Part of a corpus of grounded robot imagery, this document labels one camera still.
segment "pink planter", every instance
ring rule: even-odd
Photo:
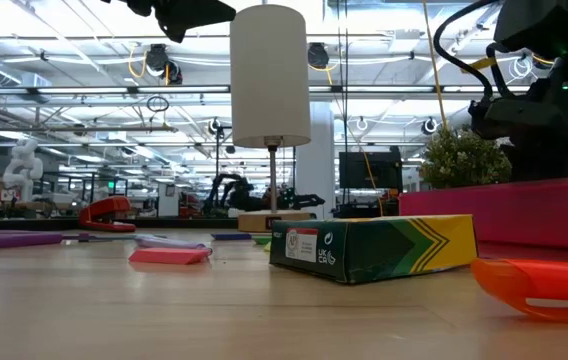
[[[403,194],[400,215],[472,214],[477,240],[568,248],[568,179]]]

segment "red stapler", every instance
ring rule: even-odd
[[[131,210],[131,203],[124,196],[111,196],[92,203],[80,211],[80,226],[85,229],[133,232],[135,225],[114,221],[120,214]]]

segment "white robot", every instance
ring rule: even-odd
[[[42,160],[35,157],[37,141],[33,139],[19,140],[17,145],[11,150],[11,162],[4,170],[2,182],[4,188],[10,189],[20,187],[20,201],[29,202],[33,198],[33,180],[42,177],[44,167]]]

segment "desk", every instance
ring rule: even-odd
[[[345,286],[269,266],[250,241],[191,266],[133,267],[133,249],[0,250],[0,359],[568,359],[568,324],[520,316],[468,269]]]

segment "white lampshade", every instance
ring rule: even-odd
[[[231,23],[233,143],[263,148],[311,141],[306,23],[297,11],[258,5]]]

